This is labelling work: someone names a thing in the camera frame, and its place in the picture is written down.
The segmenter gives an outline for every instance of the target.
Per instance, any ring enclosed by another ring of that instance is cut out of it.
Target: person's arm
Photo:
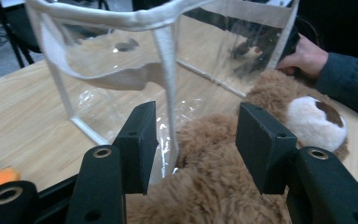
[[[317,79],[318,91],[358,112],[358,58],[327,53],[302,35],[296,52],[277,65],[277,69],[289,75],[295,67]]]
[[[358,58],[329,53],[315,88],[358,112]]]

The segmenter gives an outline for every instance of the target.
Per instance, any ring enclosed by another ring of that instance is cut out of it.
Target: wooden table
[[[215,27],[206,27],[209,35],[205,35],[205,32],[200,29],[202,24],[198,21],[188,20],[188,18],[183,18],[183,21],[181,21],[181,24],[186,24],[186,29],[189,30],[181,32],[179,38],[185,40],[181,42],[182,45],[187,46],[186,49],[192,51],[182,52],[178,60],[181,63],[189,61],[200,70],[212,73],[208,69],[212,68],[210,64],[216,63],[216,55],[205,52],[208,50],[217,52],[219,45],[216,43],[227,37],[227,32]],[[153,43],[151,34],[136,33],[131,34],[130,37],[141,44],[138,51],[134,52],[133,57],[127,52],[124,53],[126,57],[120,54],[112,54],[112,49],[109,46],[93,45],[91,41],[84,42],[81,45],[84,50],[77,54],[74,52],[74,54],[80,55],[80,59],[107,60],[107,63],[86,64],[85,68],[97,74],[108,73],[111,72],[111,69],[116,69],[117,66],[113,66],[116,62],[121,63],[119,68],[124,65],[133,66],[133,63],[136,65],[138,63],[134,60],[136,57],[140,58],[142,63],[144,63],[144,60],[155,61],[154,58],[158,57],[155,49],[150,48],[149,45],[144,45],[144,43]],[[100,39],[93,38],[92,41],[98,42]],[[221,55],[223,60],[229,56],[229,52],[226,52],[226,54]],[[219,74],[224,76],[232,72],[232,68],[237,65],[234,62],[231,66],[224,67],[227,70],[221,70]],[[198,100],[198,97],[202,94],[202,97],[206,97],[203,100],[210,102],[210,107],[199,106],[197,108],[198,116],[202,117],[211,112],[233,112],[241,101],[238,95],[228,92],[221,85],[216,85],[216,88],[213,87],[213,95],[205,93],[205,87],[202,87],[205,78],[193,76],[194,71],[192,72],[191,69],[178,66],[176,72],[177,76],[181,78],[177,80],[177,88],[181,90],[177,93],[177,100],[180,103],[184,102],[185,99]],[[77,86],[74,85],[75,81],[71,77],[64,76],[63,79],[64,82],[72,84],[68,89],[69,92],[76,90]],[[223,77],[223,79],[229,85],[237,85],[234,86],[237,90],[247,91],[253,85],[255,77],[248,76],[241,80],[234,77]],[[147,91],[146,94],[142,92],[142,96],[139,96],[138,93],[136,97],[128,91],[116,92],[116,98],[106,100],[104,104],[99,104],[99,107],[97,106],[95,109],[98,112],[107,111],[114,114],[110,116],[111,120],[92,116],[91,122],[94,122],[94,127],[111,130],[116,125],[120,129],[127,117],[118,118],[117,112],[130,114],[138,104],[151,97],[156,98],[157,91],[158,97],[164,95],[162,88],[159,88],[157,84],[148,84],[146,90],[149,89],[150,91]],[[337,103],[337,109],[344,116],[349,127],[348,147],[351,154],[344,161],[344,165],[358,181],[358,114],[339,103]],[[96,144],[68,119],[59,92],[44,61],[0,78],[0,168],[12,166],[20,171],[22,179],[34,182],[38,190],[42,190],[78,173],[84,153],[94,146]]]
[[[358,180],[358,115],[345,106],[351,155],[345,166]],[[0,168],[45,189],[78,172],[95,144],[67,118],[44,61],[0,78]]]

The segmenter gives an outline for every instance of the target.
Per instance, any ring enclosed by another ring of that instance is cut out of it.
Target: table surface
[[[349,123],[344,164],[358,180],[358,115],[338,110]],[[42,190],[76,174],[94,146],[67,118],[44,61],[0,78],[0,168],[15,168]]]
[[[228,39],[230,36],[226,36],[226,32],[211,27],[206,27],[210,35],[205,35],[205,31],[200,29],[201,24],[199,22],[185,20],[181,24],[186,24],[186,29],[189,30],[181,32],[179,38],[185,40],[181,43],[187,46],[186,49],[189,49],[190,52],[188,54],[182,52],[182,58],[179,58],[179,60],[182,63],[187,63],[188,60],[197,68],[209,72],[207,69],[211,66],[208,64],[215,63],[216,57],[212,53],[205,54],[205,52],[208,52],[211,48],[214,48],[213,52],[217,52],[219,45],[216,43],[219,39]],[[131,34],[131,37],[141,43],[138,51],[134,52],[137,55],[136,57],[141,58],[140,60],[145,58],[151,60],[150,55],[153,50],[143,43],[153,43],[152,35],[137,33]],[[93,38],[92,41],[98,43],[100,38]],[[93,42],[85,42],[81,45],[81,48],[85,48],[85,50],[75,55],[81,55],[80,59],[88,58],[87,53],[95,52],[94,47]],[[147,57],[140,56],[143,51]],[[119,67],[134,63],[134,58],[127,60],[129,57],[112,54],[110,48],[98,49],[98,52],[97,55],[91,53],[89,58],[122,63]],[[110,69],[100,64],[94,64],[94,67],[91,68],[92,71],[95,70],[100,74],[105,72],[104,69],[107,69],[107,71]],[[190,99],[200,98],[202,94],[206,94],[204,91],[206,87],[202,85],[206,83],[205,85],[211,86],[208,82],[205,82],[203,77],[192,76],[190,70],[183,67],[177,69],[177,76],[182,78],[177,81],[177,87],[181,89],[177,94],[179,100],[188,99],[188,95],[190,95]],[[74,80],[71,77],[64,76],[63,79],[64,82],[74,85]],[[247,76],[243,77],[241,81],[238,81],[238,79],[229,79],[228,81],[230,85],[237,85],[236,88],[243,91],[250,89],[253,79],[253,77]],[[143,93],[143,97],[146,99],[149,97],[148,95],[155,95],[156,86],[148,86],[147,88],[151,88],[152,91],[149,94]],[[206,115],[211,111],[229,112],[235,110],[241,101],[239,96],[223,90],[221,86],[212,90],[214,91],[213,104],[209,104],[210,107],[203,107],[199,115],[204,115],[203,113]],[[117,101],[119,99],[123,101],[121,105],[125,105],[115,107],[113,110],[116,113],[118,110],[130,110],[131,112],[136,104],[129,105],[128,102],[143,101],[138,96],[134,100],[135,97],[129,97],[128,92],[123,93],[121,91],[115,94],[117,94],[115,95],[116,98],[111,100]],[[206,97],[208,98],[205,99],[208,100],[212,96],[207,95]],[[105,105],[112,106],[114,103],[117,102],[107,102]],[[101,110],[106,110],[107,106],[105,105],[101,107]],[[349,127],[348,148],[350,156],[344,161],[344,165],[358,181],[358,114],[339,103],[336,104],[336,108],[346,119]],[[115,123],[119,123],[123,121],[123,118],[118,119],[113,116],[113,120]],[[115,124],[111,125],[105,119],[101,119],[96,125],[98,127],[108,126],[107,128],[111,129],[112,125]],[[45,61],[27,66],[0,78],[0,168],[13,167],[21,173],[21,179],[34,182],[37,189],[42,190],[77,174],[84,153],[95,146],[96,144],[68,119]]]

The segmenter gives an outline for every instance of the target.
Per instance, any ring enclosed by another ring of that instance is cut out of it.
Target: black chair leg
[[[102,9],[103,6],[104,6],[104,8],[105,8],[106,10],[110,11],[110,8],[109,8],[109,6],[108,6],[107,3],[106,3],[106,0],[99,0],[99,1],[98,1],[98,9]]]
[[[19,46],[14,43],[11,39],[9,39],[10,41],[10,45],[13,48],[14,54],[16,55],[17,61],[19,62],[19,66],[20,68],[24,67],[24,62],[22,61],[21,55],[20,55],[20,51],[19,51]]]
[[[22,54],[24,55],[25,59],[27,60],[28,64],[33,64],[34,60],[32,59],[30,55],[30,51],[28,49],[20,47]]]

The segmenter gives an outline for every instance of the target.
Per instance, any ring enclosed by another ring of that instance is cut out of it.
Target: dark sleeve
[[[358,112],[358,58],[329,53],[316,89]]]

